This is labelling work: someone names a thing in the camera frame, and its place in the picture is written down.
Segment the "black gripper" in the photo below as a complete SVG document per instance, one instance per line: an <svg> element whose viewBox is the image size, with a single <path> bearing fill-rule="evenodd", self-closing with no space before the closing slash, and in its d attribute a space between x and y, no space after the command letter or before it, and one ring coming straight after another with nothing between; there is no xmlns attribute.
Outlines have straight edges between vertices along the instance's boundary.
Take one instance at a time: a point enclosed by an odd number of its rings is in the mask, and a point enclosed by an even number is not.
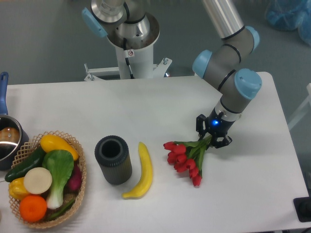
<svg viewBox="0 0 311 233"><path fill-rule="evenodd" d="M196 131L199 140L202 140L206 134L212 135L211 145L218 149L228 146L232 138L227 134L230 127L235 122L235 113L221 106L215 106L208 117L200 114L196 118Z"/></svg>

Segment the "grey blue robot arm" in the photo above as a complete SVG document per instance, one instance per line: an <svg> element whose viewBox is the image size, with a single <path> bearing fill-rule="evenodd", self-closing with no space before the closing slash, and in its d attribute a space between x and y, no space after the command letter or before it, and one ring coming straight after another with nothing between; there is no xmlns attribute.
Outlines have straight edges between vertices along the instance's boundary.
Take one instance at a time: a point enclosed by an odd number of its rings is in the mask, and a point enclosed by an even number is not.
<svg viewBox="0 0 311 233"><path fill-rule="evenodd" d="M258 73L235 70L259 44L259 34L244 25L230 0L205 0L204 8L223 41L216 51L205 50L193 62L193 72L217 89L222 97L209 116L199 115L196 131L201 138L211 135L211 145L221 148L231 143L228 130L262 86ZM82 10L82 18L98 37L115 47L121 79L154 78L153 46L159 24L139 0L94 0Z"/></svg>

